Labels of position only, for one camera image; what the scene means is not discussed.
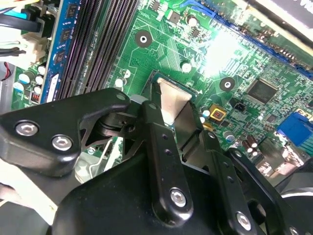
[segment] silver screw head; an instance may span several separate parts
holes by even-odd
[[[171,190],[171,199],[178,207],[184,207],[186,205],[186,197],[178,189]]]
[[[208,132],[207,133],[209,135],[209,137],[211,137],[212,139],[215,139],[215,135],[212,132]]]
[[[241,153],[237,150],[235,150],[235,154],[237,155],[237,157],[240,157],[240,158],[242,157]]]
[[[236,214],[238,223],[247,231],[251,230],[251,223],[249,219],[241,212]]]
[[[289,228],[291,235],[299,235],[298,231],[294,227]]]
[[[155,104],[149,104],[149,107],[152,108],[152,109],[157,109]]]
[[[95,154],[96,150],[93,148],[93,147],[90,147],[88,150],[87,150],[88,154],[90,155],[93,155]]]
[[[125,100],[125,96],[123,94],[117,94],[116,97],[120,100]]]
[[[67,151],[72,147],[72,141],[66,136],[56,136],[52,139],[52,145],[60,151]]]
[[[31,122],[22,122],[15,127],[15,131],[21,136],[33,136],[38,132],[38,127]]]

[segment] black plastic bracket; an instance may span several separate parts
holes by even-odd
[[[129,104],[125,94],[109,88],[1,115],[0,157],[47,176],[65,175],[86,148],[97,120],[125,111]],[[17,125],[26,122],[38,131],[31,136],[18,134]],[[70,140],[68,150],[53,146],[53,138],[60,135]]]
[[[302,216],[284,201],[242,152],[230,148],[225,154],[232,160],[253,198],[264,208],[268,234],[313,234],[313,226],[301,219]]]

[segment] white connector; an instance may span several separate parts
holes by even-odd
[[[9,62],[10,64],[26,70],[45,56],[48,42],[47,38],[40,38],[36,36],[35,33],[26,33],[21,35],[17,41],[20,42],[20,45],[14,45],[12,47],[20,47],[20,49],[24,50],[26,53],[18,56],[0,57],[1,61]]]

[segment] blue ram module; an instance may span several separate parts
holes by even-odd
[[[55,100],[64,65],[68,56],[72,35],[76,25],[81,0],[63,0],[55,23],[53,40],[47,61],[47,72],[40,103]]]
[[[297,64],[292,64],[290,59],[288,59],[287,57],[277,53],[274,49],[272,49],[271,47],[261,43],[260,41],[254,39],[253,37],[251,37],[250,35],[245,35],[242,34],[240,32],[240,28],[236,25],[234,25],[233,23],[231,23],[230,21],[228,21],[227,19],[225,19],[224,17],[218,15],[216,12],[214,12],[213,10],[207,8],[206,6],[200,4],[199,2],[195,1],[195,0],[187,0],[186,2],[180,4],[180,7],[186,7],[186,6],[190,6],[191,9],[199,11],[207,16],[209,16],[210,18],[216,20],[217,22],[223,24],[224,26],[232,29],[233,31],[239,33],[241,36],[243,36],[246,40],[248,40],[249,42],[253,43],[254,45],[256,45],[257,47],[259,47],[260,49],[264,50],[266,53],[268,53],[269,55],[273,56],[274,58],[278,59],[280,62],[284,63],[284,64],[288,64],[290,66],[292,66],[295,70],[297,70],[300,74],[308,77],[310,80],[313,81],[313,73],[310,71],[307,71],[304,67],[302,67],[301,65],[297,65]]]

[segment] white sticker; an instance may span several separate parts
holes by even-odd
[[[47,97],[47,103],[53,100],[55,88],[57,87],[57,83],[58,83],[58,78],[59,78],[59,74],[56,74],[51,79],[50,88],[49,88],[48,97]]]

